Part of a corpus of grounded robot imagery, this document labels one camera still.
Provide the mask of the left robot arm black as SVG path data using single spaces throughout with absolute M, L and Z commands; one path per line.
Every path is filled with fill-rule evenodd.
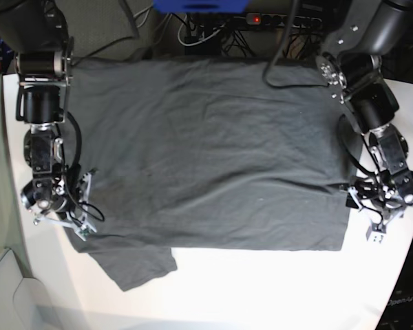
M 360 135 L 376 171 L 348 187 L 359 209 L 372 204 L 385 220 L 413 206 L 408 145 L 392 121 L 399 104 L 381 73 L 382 57 L 413 22 L 413 1 L 342 1 L 337 22 L 316 58 L 317 68 L 346 108 L 344 117 Z

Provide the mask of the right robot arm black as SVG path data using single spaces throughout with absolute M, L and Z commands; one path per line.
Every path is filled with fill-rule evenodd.
M 0 39 L 14 53 L 16 119 L 29 125 L 23 148 L 32 179 L 22 204 L 38 218 L 75 209 L 59 125 L 68 117 L 74 39 L 55 1 L 0 1 Z

